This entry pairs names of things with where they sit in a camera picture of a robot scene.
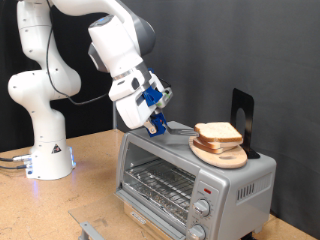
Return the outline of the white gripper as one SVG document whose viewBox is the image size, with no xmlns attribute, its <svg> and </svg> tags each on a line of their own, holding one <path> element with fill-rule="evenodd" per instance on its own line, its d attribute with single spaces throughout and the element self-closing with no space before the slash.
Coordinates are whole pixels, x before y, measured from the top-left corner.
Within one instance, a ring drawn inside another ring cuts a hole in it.
<svg viewBox="0 0 320 240">
<path fill-rule="evenodd" d="M 135 129 L 144 124 L 150 134 L 155 134 L 156 127 L 147 120 L 163 97 L 162 90 L 155 74 L 148 69 L 135 69 L 113 81 L 109 97 L 128 128 Z M 164 109 L 157 110 L 165 115 Z"/>
</svg>

